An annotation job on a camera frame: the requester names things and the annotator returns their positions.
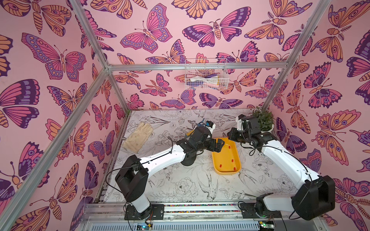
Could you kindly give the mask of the black round screw base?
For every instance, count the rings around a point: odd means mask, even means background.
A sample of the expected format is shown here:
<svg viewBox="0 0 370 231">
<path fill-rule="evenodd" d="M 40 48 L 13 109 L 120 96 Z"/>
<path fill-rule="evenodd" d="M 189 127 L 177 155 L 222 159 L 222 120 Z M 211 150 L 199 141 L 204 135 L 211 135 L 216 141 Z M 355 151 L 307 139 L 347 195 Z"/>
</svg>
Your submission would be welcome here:
<svg viewBox="0 0 370 231">
<path fill-rule="evenodd" d="M 181 164 L 183 165 L 183 166 L 191 166 L 191 165 L 193 165 L 194 164 L 194 162 L 195 162 L 195 160 L 196 160 L 196 156 L 194 156 L 194 157 L 192 157 L 192 158 L 185 158 L 182 162 L 181 162 Z"/>
</svg>

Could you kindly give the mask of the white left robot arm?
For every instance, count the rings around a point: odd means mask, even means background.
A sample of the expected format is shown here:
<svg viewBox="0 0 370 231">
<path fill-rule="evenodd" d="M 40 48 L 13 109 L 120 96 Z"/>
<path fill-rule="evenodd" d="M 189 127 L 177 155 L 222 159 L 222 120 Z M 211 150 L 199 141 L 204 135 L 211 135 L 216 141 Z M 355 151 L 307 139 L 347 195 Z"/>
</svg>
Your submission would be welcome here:
<svg viewBox="0 0 370 231">
<path fill-rule="evenodd" d="M 167 150 L 144 158 L 136 155 L 128 157 L 115 177 L 126 202 L 140 215 L 150 213 L 152 205 L 145 195 L 148 179 L 173 164 L 192 165 L 201 151 L 221 152 L 225 142 L 213 138 L 215 128 L 213 122 L 206 121 Z"/>
</svg>

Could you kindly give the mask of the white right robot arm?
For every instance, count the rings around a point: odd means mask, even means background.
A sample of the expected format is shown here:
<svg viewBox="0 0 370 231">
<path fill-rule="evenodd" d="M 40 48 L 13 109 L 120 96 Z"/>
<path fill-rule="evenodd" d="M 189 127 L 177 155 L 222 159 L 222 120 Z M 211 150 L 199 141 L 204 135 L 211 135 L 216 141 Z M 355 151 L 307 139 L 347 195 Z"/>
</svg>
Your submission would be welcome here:
<svg viewBox="0 0 370 231">
<path fill-rule="evenodd" d="M 248 143 L 253 150 L 271 159 L 294 184 L 293 194 L 267 193 L 258 196 L 256 214 L 260 217 L 269 212 L 285 211 L 297 214 L 304 220 L 312 220 L 335 209 L 335 183 L 329 176 L 321 176 L 294 157 L 271 133 L 262 132 L 254 116 L 240 114 L 237 126 L 227 137 L 231 141 Z"/>
</svg>

